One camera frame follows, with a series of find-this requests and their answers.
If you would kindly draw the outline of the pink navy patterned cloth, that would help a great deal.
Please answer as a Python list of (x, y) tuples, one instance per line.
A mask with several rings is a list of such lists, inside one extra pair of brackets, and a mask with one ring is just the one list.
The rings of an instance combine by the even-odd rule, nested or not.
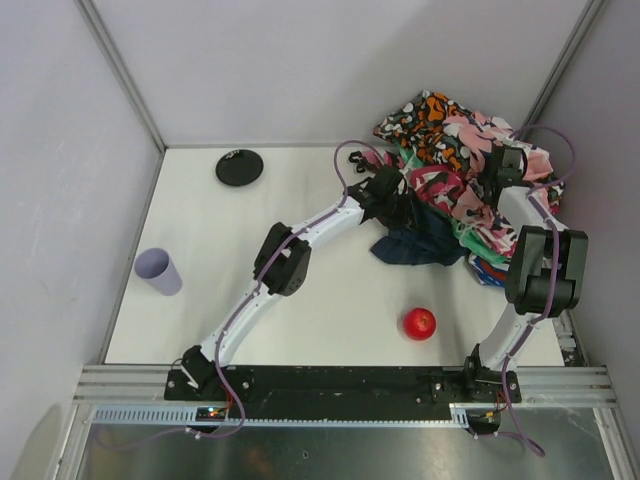
[(519, 230), (484, 198), (492, 150), (506, 146), (521, 149), (519, 166), (524, 169), (526, 185), (536, 187), (541, 204), (556, 212), (565, 184), (555, 175), (549, 153), (517, 140), (504, 119), (479, 112), (449, 116), (443, 127), (443, 137), (436, 142), (436, 159), (451, 172), (453, 186), (449, 189), (451, 200), (446, 202), (439, 194), (436, 205), (445, 209), (458, 229), (468, 229), (486, 248), (511, 257)]

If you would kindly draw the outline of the dark blue denim cloth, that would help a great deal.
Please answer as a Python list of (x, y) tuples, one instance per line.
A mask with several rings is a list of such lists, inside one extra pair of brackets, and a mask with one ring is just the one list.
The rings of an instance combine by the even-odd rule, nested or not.
[(383, 263), (451, 266), (468, 255), (469, 250), (454, 235), (449, 218), (414, 193), (394, 214), (387, 233), (370, 247), (370, 252)]

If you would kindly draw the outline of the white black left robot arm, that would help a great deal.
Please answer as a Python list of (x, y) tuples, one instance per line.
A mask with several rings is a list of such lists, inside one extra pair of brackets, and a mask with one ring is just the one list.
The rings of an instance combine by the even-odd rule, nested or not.
[(370, 219), (400, 216), (407, 194), (404, 176), (383, 167), (346, 187), (336, 203), (312, 218), (294, 226), (274, 224), (255, 258), (248, 290), (214, 333), (183, 354), (179, 378), (186, 382), (187, 391), (202, 395), (227, 385), (223, 369), (266, 312), (300, 289), (313, 251)]

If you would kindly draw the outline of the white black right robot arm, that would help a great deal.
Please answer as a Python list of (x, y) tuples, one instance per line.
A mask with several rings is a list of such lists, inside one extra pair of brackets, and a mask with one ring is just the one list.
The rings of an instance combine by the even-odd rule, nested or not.
[(541, 187), (524, 179), (524, 150), (492, 149), (482, 174), (485, 201), (518, 230), (505, 281), (507, 305), (497, 324), (465, 359), (469, 397), (488, 402), (508, 393), (508, 367), (515, 362), (538, 325), (577, 305), (582, 290), (588, 236), (555, 219), (543, 204)]

